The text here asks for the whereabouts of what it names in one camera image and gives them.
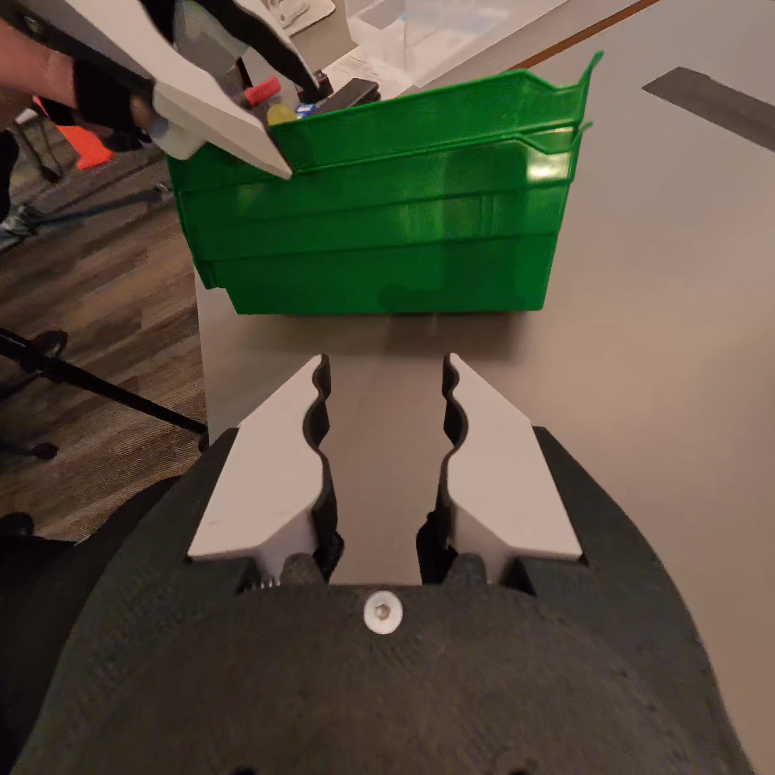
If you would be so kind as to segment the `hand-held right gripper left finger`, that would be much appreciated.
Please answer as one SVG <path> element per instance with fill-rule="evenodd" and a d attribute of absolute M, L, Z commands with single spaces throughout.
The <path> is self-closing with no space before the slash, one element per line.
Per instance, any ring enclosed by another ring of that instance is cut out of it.
<path fill-rule="evenodd" d="M 329 358 L 318 354 L 240 422 L 188 550 L 194 562 L 252 559 L 279 582 L 286 560 L 314 558 L 328 582 L 343 555 L 329 461 Z"/>

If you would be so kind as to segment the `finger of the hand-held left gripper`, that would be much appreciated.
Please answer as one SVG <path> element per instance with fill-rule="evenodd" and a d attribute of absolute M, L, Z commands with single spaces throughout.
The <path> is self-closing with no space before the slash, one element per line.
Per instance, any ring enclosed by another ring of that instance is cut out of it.
<path fill-rule="evenodd" d="M 221 2 L 221 25 L 309 96 L 323 97 L 314 71 L 263 2 Z"/>
<path fill-rule="evenodd" d="M 113 62 L 153 81 L 153 107 L 171 124 L 254 167 L 289 179 L 293 170 L 264 123 L 216 79 L 178 53 L 140 2 L 65 1 L 61 29 Z"/>

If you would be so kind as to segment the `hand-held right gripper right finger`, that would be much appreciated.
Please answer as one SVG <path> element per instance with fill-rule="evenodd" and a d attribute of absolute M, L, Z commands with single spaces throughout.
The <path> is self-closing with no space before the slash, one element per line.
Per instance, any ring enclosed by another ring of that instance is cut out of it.
<path fill-rule="evenodd" d="M 576 563 L 583 549 L 528 417 L 460 355 L 442 363 L 443 457 L 434 508 L 419 529 L 422 584 L 444 581 L 473 554 L 490 584 L 524 559 Z"/>

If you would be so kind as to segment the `green plastic bin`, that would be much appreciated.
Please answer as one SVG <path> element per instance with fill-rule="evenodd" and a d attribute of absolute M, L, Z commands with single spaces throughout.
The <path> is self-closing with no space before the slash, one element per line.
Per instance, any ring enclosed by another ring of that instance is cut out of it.
<path fill-rule="evenodd" d="M 333 212 L 429 199 L 491 195 L 510 191 L 568 187 L 590 122 L 501 140 L 465 142 L 399 156 L 305 170 L 289 180 L 250 168 L 205 147 L 188 161 L 168 164 L 174 193 L 228 195 L 240 207 L 256 206 L 271 215 Z"/>
<path fill-rule="evenodd" d="M 543 307 L 567 185 L 336 215 L 258 215 L 256 186 L 181 190 L 201 282 L 239 315 L 530 312 Z"/>
<path fill-rule="evenodd" d="M 274 130 L 296 173 L 516 140 L 541 153 L 570 150 L 584 123 L 598 51 L 578 82 L 557 86 L 527 70 L 316 113 Z"/>

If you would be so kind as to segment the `person's left hand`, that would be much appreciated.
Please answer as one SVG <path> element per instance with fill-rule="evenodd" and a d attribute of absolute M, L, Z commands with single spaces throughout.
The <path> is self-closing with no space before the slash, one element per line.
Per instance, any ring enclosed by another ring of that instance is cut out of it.
<path fill-rule="evenodd" d="M 45 98 L 76 109 L 73 61 L 1 21 L 1 131 Z"/>

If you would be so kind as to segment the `white rounded board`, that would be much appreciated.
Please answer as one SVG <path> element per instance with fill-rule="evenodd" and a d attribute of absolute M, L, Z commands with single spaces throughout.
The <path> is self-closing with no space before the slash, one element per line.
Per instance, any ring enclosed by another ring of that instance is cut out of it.
<path fill-rule="evenodd" d="M 333 1 L 266 1 L 266 7 L 289 36 L 295 36 L 335 12 Z"/>

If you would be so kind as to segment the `orange traffic cone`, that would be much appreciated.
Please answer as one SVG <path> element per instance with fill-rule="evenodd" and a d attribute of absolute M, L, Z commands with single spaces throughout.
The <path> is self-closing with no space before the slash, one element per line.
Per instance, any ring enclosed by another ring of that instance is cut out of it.
<path fill-rule="evenodd" d="M 72 146 L 78 156 L 76 162 L 78 169 L 89 170 L 100 167 L 114 159 L 114 153 L 102 143 L 98 136 L 77 122 L 73 109 L 37 96 L 34 97 L 34 102 Z"/>

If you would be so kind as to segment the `black phone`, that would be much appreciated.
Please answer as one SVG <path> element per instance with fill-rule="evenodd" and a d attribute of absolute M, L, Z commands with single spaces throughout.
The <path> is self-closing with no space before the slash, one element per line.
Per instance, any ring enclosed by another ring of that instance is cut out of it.
<path fill-rule="evenodd" d="M 377 82 L 354 77 L 327 99 L 318 103 L 315 115 L 324 115 L 336 111 L 344 111 L 362 105 L 369 105 L 382 100 Z"/>

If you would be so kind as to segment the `white paper sheet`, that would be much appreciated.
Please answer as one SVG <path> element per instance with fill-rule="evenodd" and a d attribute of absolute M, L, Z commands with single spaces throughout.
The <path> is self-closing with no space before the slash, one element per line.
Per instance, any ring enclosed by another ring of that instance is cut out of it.
<path fill-rule="evenodd" d="M 323 68 L 335 91 L 354 78 L 376 82 L 383 99 L 397 98 L 415 89 L 410 74 L 368 54 L 361 46 Z"/>

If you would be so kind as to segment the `clear plastic container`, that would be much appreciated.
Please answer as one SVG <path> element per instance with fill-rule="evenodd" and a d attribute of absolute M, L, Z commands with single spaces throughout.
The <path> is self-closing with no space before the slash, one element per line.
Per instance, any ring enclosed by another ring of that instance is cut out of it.
<path fill-rule="evenodd" d="M 424 86 L 564 1 L 345 1 L 352 41 Z"/>

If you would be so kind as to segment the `black tripod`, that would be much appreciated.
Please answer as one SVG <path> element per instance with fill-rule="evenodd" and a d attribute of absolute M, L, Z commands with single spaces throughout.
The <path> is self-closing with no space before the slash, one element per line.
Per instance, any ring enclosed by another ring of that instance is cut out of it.
<path fill-rule="evenodd" d="M 51 383 L 62 383 L 108 399 L 154 419 L 163 421 L 178 429 L 191 432 L 199 438 L 199 451 L 209 446 L 207 426 L 185 415 L 165 408 L 123 387 L 107 382 L 86 370 L 62 360 L 68 343 L 68 336 L 61 330 L 46 331 L 34 339 L 1 329 L 1 356 L 15 363 L 23 375 L 15 382 L 2 383 L 1 402 L 5 403 L 44 379 Z"/>

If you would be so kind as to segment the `black tape strip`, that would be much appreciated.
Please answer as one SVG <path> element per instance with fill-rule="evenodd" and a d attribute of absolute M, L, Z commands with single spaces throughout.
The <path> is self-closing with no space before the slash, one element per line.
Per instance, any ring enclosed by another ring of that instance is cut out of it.
<path fill-rule="evenodd" d="M 675 67 L 642 90 L 756 146 L 774 151 L 774 106 L 705 73 Z"/>

